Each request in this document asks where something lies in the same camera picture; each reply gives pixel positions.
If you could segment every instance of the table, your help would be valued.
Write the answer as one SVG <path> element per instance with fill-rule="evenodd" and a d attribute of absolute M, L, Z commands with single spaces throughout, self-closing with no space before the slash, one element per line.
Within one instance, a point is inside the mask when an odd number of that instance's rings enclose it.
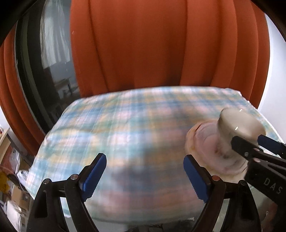
<path fill-rule="evenodd" d="M 185 136 L 224 107 L 245 109 L 276 131 L 238 91 L 215 87 L 156 87 L 78 99 L 42 143 L 26 182 L 32 197 L 43 179 L 67 179 L 102 152 L 106 170 L 86 207 L 93 219 L 155 224 L 197 215 L 198 200 L 183 169 Z M 63 211 L 69 215 L 67 204 Z"/>
<path fill-rule="evenodd" d="M 68 86 L 69 88 L 69 92 L 72 94 L 72 87 L 71 87 L 71 84 L 69 82 L 71 77 L 68 77 L 68 78 L 64 78 L 62 80 L 59 80 L 59 81 L 56 81 L 54 82 L 54 85 L 55 85 L 55 89 L 57 91 L 59 91 L 61 88 L 65 87 L 65 86 Z"/>

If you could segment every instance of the white sheer curtain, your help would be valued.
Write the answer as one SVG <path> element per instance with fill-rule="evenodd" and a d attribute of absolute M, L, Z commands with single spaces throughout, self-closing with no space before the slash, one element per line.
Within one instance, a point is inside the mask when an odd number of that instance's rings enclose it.
<path fill-rule="evenodd" d="M 71 60 L 69 35 L 70 0 L 46 0 L 40 27 L 43 68 Z"/>

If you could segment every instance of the cardboard box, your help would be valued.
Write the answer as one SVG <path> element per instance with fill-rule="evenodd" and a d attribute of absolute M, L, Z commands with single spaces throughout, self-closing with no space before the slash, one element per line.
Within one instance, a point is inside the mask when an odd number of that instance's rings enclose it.
<path fill-rule="evenodd" d="M 11 199 L 22 209 L 29 211 L 30 194 L 14 186 Z"/>
<path fill-rule="evenodd" d="M 27 170 L 27 171 L 29 171 L 29 169 L 30 169 L 29 164 L 27 164 L 26 161 L 23 160 L 23 158 L 21 157 L 19 170 Z"/>

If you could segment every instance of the metal bolt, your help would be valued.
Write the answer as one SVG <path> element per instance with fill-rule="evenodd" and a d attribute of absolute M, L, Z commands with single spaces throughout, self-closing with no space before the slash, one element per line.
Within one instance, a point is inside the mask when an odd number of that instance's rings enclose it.
<path fill-rule="evenodd" d="M 187 220 L 188 221 L 195 221 L 195 217 L 188 217 Z"/>
<path fill-rule="evenodd" d="M 43 181 L 44 184 L 47 184 L 47 183 L 49 183 L 49 182 L 50 182 L 50 179 L 49 179 L 49 178 L 44 179 L 44 181 Z"/>
<path fill-rule="evenodd" d="M 244 186 L 247 185 L 247 182 L 244 180 L 241 180 L 240 183 L 241 183 L 241 185 L 244 185 Z"/>
<path fill-rule="evenodd" d="M 77 178 L 78 178 L 78 174 L 72 174 L 72 175 L 71 175 L 71 179 L 72 179 L 72 180 L 76 180 Z"/>
<path fill-rule="evenodd" d="M 258 158 L 253 158 L 253 160 L 257 163 L 260 163 L 260 159 L 258 159 Z"/>
<path fill-rule="evenodd" d="M 218 176 L 212 176 L 212 179 L 213 179 L 214 181 L 219 181 L 219 180 L 220 180 L 220 178 L 219 178 Z"/>

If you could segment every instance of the saucer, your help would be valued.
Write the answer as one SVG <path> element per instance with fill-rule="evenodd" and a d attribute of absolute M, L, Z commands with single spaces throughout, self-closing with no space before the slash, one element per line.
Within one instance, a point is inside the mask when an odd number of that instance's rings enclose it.
<path fill-rule="evenodd" d="M 185 151 L 211 175 L 237 183 L 244 178 L 247 160 L 239 154 L 225 156 L 220 153 L 217 121 L 209 120 L 194 125 L 186 135 Z"/>

